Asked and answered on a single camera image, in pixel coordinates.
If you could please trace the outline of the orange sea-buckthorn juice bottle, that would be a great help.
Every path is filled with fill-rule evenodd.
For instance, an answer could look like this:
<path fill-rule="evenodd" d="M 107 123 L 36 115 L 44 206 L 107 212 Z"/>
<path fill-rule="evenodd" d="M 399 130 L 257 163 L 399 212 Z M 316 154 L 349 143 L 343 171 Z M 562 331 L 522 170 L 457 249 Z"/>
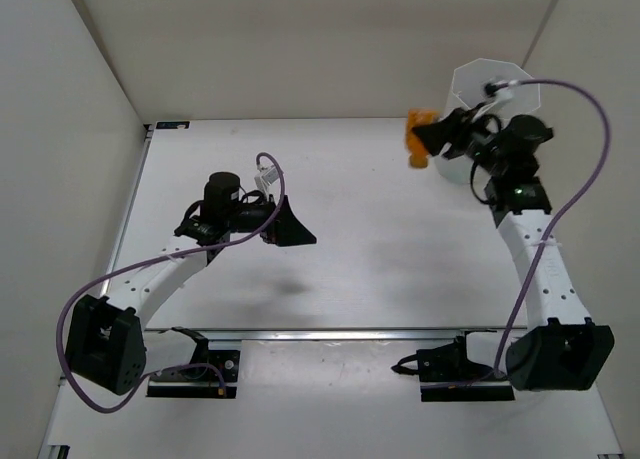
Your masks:
<path fill-rule="evenodd" d="M 435 123 L 440 118 L 438 111 L 425 108 L 411 108 L 405 122 L 404 143 L 408 151 L 408 163 L 413 169 L 425 169 L 429 165 L 430 153 L 413 131 L 415 127 Z"/>

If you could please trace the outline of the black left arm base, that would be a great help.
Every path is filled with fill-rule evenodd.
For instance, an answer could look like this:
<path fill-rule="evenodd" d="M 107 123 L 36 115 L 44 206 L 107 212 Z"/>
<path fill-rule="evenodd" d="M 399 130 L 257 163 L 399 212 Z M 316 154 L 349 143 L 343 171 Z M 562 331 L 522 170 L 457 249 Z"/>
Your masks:
<path fill-rule="evenodd" d="M 211 340 L 181 327 L 148 336 L 146 396 L 162 399 L 234 399 L 241 345 Z"/>

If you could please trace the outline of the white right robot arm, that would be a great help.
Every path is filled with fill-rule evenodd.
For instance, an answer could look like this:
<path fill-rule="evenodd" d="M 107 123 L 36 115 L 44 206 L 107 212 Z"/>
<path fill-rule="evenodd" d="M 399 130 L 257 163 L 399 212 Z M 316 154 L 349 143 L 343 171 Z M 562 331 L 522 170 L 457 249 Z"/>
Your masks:
<path fill-rule="evenodd" d="M 425 109 L 408 113 L 411 166 L 424 167 L 431 157 L 467 158 L 473 171 L 488 174 L 481 201 L 511 254 L 521 283 L 515 306 L 527 315 L 523 335 L 476 331 L 462 337 L 444 378 L 453 387 L 497 379 L 520 391 L 588 390 L 613 349 L 611 328 L 595 323 L 581 302 L 553 234 L 560 216 L 535 157 L 553 136 L 551 127 L 527 114 L 503 122 L 462 108 L 445 118 Z"/>

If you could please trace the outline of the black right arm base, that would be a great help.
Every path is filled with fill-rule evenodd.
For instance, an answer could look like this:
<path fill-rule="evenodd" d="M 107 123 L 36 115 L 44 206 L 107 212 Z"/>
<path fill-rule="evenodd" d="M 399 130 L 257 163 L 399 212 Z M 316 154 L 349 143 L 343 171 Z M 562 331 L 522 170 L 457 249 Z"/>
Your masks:
<path fill-rule="evenodd" d="M 417 349 L 401 358 L 391 370 L 418 378 L 423 403 L 514 401 L 513 388 L 506 379 L 498 378 L 491 365 L 469 358 L 470 335 L 463 332 L 448 344 Z"/>

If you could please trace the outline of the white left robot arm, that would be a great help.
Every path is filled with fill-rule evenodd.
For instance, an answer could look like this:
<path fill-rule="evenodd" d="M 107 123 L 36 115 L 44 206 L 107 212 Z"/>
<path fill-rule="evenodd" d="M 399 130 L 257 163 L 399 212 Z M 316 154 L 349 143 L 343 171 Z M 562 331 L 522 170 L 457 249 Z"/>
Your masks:
<path fill-rule="evenodd" d="M 236 174 L 212 174 L 156 259 L 135 267 L 111 293 L 86 294 L 75 302 L 63 366 L 116 395 L 132 391 L 149 373 L 173 367 L 188 379 L 205 375 L 210 356 L 202 334 L 181 326 L 149 333 L 147 325 L 181 286 L 234 245 L 233 235 L 260 237 L 277 247 L 316 243 L 287 195 L 270 194 L 270 186 L 282 181 L 277 167 L 262 167 L 255 189 L 243 192 Z"/>

